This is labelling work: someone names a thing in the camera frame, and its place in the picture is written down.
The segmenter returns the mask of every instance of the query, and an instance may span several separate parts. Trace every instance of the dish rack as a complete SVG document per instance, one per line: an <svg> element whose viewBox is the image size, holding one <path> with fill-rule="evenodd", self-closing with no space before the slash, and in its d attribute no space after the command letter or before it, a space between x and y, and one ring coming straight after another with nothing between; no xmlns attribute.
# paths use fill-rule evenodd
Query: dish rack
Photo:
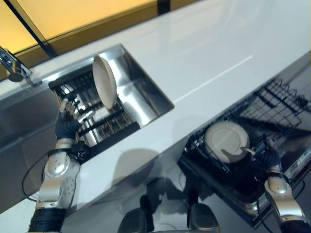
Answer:
<svg viewBox="0 0 311 233"><path fill-rule="evenodd" d="M69 93L76 95L72 103L74 114L96 111L95 116L86 120L78 131L79 139L93 148L93 156L139 129L139 125L131 119L119 98L112 109L107 110L104 107L96 91L91 66L53 81L49 83L49 87L59 103Z"/></svg>
<svg viewBox="0 0 311 233"><path fill-rule="evenodd" d="M242 160L225 164L210 155L213 151L204 143L206 130L218 121L232 121L241 125L249 135L250 148L256 152L264 149L263 137L268 136L274 142L281 137L293 134L307 133L297 127L302 122L299 114L308 108L309 102L303 96L297 96L297 91L284 85L282 80L273 79L255 91L224 114L212 121L206 127L193 134L185 148L185 152L196 149L199 154L212 162L213 165L225 173L241 169L251 163L251 157L245 156Z"/></svg>

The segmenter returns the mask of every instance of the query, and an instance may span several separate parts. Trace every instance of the black wire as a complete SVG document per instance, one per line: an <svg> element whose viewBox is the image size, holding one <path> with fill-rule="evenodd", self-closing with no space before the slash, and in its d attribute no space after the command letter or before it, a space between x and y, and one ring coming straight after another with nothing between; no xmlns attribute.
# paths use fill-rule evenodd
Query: black wire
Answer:
<svg viewBox="0 0 311 233"><path fill-rule="evenodd" d="M44 181L44 168L45 168L45 165L42 167L42 170L41 170L41 183L43 183Z"/></svg>
<svg viewBox="0 0 311 233"><path fill-rule="evenodd" d="M257 199L256 199L256 206L257 206L257 212L258 212L258 216L260 218L260 221L261 223L263 224L263 226L267 229L267 231L269 233L273 233L273 231L267 226L267 224L265 223L265 221L263 220L262 216L261 216L261 213L260 213L260 209L259 209L259 187L260 185L258 186L258 189L257 189Z"/></svg>
<svg viewBox="0 0 311 233"><path fill-rule="evenodd" d="M34 164L31 165L31 167L26 171L26 173L25 173L25 175L24 175L24 177L23 177L23 179L21 181L21 191L23 192L24 197L27 198L28 200L31 200L31 201L34 201L34 202L37 202L37 201L35 199L30 198L26 194L25 189L24 189L24 183L25 183L25 179L26 179L27 175L29 174L29 172L31 171L31 169L33 169L34 166L36 166L40 162L40 160L43 159L45 156L46 156L46 154L43 154L37 161L35 161Z"/></svg>
<svg viewBox="0 0 311 233"><path fill-rule="evenodd" d="M302 191L305 189L305 187L306 187L306 182L303 180L303 179L299 179L299 180L296 180L296 179L292 179L291 181L293 181L293 182L297 182L297 185L300 183L300 182L302 182L302 187L300 188L300 190L299 190L299 192L295 195L295 197L294 197L294 199L297 199L299 196L300 196L300 194L302 193Z"/></svg>

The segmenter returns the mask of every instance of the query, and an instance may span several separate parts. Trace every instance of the faucet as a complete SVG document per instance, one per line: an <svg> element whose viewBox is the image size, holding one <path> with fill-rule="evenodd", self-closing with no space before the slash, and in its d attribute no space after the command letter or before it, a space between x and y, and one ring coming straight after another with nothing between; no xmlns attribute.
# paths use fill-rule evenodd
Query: faucet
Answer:
<svg viewBox="0 0 311 233"><path fill-rule="evenodd" d="M0 46L0 64L7 70L7 78L12 82L20 82L23 79L32 87L39 86L42 82L33 83L30 79L31 71L10 51Z"/></svg>

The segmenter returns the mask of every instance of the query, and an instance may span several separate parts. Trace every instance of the robotic hand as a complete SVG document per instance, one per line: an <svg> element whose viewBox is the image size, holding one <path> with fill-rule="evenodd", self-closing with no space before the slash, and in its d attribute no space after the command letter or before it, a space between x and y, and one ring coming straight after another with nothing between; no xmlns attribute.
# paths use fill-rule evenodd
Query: robotic hand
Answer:
<svg viewBox="0 0 311 233"><path fill-rule="evenodd" d="M74 119L67 111L74 99L74 95L67 95L59 108L55 127L56 147L48 152L49 159L44 168L45 178L28 232L60 232L66 210L71 205L75 180L80 169L77 157L72 156L71 147L76 142L76 132L83 121L95 114L90 111Z"/></svg>
<svg viewBox="0 0 311 233"><path fill-rule="evenodd" d="M255 158L266 165L268 179L265 194L283 233L311 233L311 225L292 196L291 186L283 174L280 156L271 139L266 138L266 149Z"/></svg>

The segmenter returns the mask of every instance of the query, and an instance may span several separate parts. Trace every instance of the kitchen counter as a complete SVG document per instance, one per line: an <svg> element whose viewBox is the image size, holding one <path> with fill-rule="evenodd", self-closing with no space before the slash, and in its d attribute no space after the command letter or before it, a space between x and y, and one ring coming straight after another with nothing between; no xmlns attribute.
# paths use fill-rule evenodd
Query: kitchen counter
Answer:
<svg viewBox="0 0 311 233"><path fill-rule="evenodd" d="M308 0L200 1L34 67L33 78L46 78L122 43L174 104L81 166L73 206L80 209L102 196L307 53L309 9ZM20 90L5 80L0 100ZM153 153L128 153L137 149ZM0 231L27 231L34 207L23 200L2 213Z"/></svg>

